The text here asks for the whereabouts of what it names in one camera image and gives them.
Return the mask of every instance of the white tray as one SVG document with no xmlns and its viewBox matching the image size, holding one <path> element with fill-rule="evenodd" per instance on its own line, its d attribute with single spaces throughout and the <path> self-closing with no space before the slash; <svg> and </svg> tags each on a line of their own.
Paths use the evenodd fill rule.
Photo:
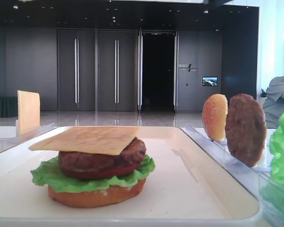
<svg viewBox="0 0 284 227">
<path fill-rule="evenodd" d="M 74 209 L 52 201 L 47 187 L 35 186 L 30 170 L 55 151 L 29 151 L 52 130 L 0 154 L 0 227 L 257 226 L 258 200 L 194 143 L 173 127 L 141 127 L 147 154 L 156 169 L 140 195 L 95 209 Z"/>
</svg>

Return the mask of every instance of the gray door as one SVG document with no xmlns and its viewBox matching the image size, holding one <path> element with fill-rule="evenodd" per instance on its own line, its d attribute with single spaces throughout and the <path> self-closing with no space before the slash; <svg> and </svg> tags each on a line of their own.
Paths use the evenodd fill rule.
<svg viewBox="0 0 284 227">
<path fill-rule="evenodd" d="M 99 32 L 99 110 L 134 111 L 134 32 Z"/>
<path fill-rule="evenodd" d="M 58 31 L 60 111 L 95 110 L 94 39 L 93 31 Z"/>
</svg>

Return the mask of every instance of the man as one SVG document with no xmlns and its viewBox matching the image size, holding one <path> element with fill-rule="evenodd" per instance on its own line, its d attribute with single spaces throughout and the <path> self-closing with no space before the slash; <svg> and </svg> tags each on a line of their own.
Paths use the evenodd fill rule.
<svg viewBox="0 0 284 227">
<path fill-rule="evenodd" d="M 276 129 L 284 113 L 284 77 L 275 77 L 270 81 L 263 109 L 267 128 Z"/>
</svg>

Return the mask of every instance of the shiny floor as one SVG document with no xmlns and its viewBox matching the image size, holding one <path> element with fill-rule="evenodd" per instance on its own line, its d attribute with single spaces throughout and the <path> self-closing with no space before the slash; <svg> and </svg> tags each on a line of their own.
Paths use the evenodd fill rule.
<svg viewBox="0 0 284 227">
<path fill-rule="evenodd" d="M 0 126 L 15 126 L 17 117 L 0 118 Z M 41 125 L 137 125 L 201 128 L 201 113 L 172 112 L 41 112 Z"/>
</svg>

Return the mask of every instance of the toy hamburger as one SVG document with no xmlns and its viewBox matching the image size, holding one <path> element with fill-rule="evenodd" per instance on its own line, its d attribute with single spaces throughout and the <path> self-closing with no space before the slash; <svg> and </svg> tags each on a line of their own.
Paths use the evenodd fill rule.
<svg viewBox="0 0 284 227">
<path fill-rule="evenodd" d="M 138 127 L 72 127 L 30 150 L 59 155 L 31 171 L 33 183 L 48 185 L 53 200 L 78 208 L 119 203 L 138 195 L 155 168 L 136 137 Z"/>
</svg>

